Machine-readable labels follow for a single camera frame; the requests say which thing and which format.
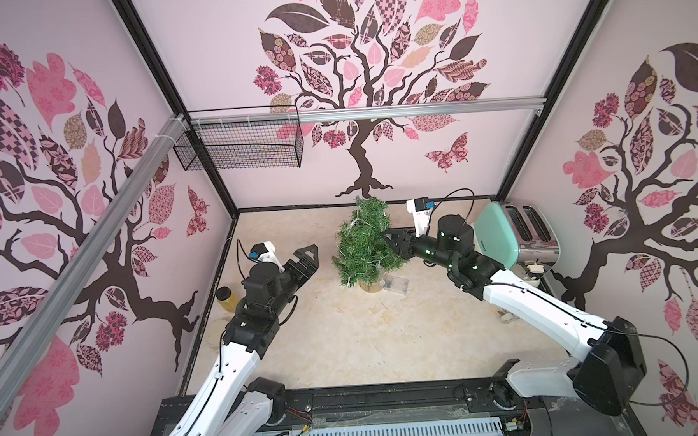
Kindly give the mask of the small green christmas tree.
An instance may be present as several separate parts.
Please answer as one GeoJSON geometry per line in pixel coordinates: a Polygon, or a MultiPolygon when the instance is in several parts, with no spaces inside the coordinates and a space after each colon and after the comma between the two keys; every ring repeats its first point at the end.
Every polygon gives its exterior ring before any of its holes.
{"type": "Polygon", "coordinates": [[[390,229],[388,204],[376,197],[357,198],[356,208],[336,234],[337,252],[333,265],[343,287],[380,286],[384,276],[402,268],[405,260],[397,255],[384,237],[390,229]]]}

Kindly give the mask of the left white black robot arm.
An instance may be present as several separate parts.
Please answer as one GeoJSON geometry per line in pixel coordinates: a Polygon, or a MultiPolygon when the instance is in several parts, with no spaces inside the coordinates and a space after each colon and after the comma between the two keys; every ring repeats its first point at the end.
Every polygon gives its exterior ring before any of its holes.
{"type": "Polygon", "coordinates": [[[226,325],[215,362],[167,436],[253,436],[284,417],[284,386],[270,379],[246,382],[282,326],[284,308],[320,266],[314,244],[279,263],[270,242],[256,246],[257,263],[242,281],[245,296],[226,325]]]}

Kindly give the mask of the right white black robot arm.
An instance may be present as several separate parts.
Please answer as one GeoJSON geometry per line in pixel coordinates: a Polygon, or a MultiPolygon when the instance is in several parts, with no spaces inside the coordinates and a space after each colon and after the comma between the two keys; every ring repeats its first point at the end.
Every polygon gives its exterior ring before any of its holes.
{"type": "Polygon", "coordinates": [[[410,227],[389,228],[383,237],[404,260],[417,257],[445,268],[462,292],[526,321],[567,352],[561,362],[544,365],[508,360],[492,387],[499,408],[510,409],[518,399],[571,397],[616,417],[633,404],[647,374],[645,335],[633,323],[604,320],[531,286],[476,251],[474,230],[459,215],[440,218],[435,237],[410,227]]]}

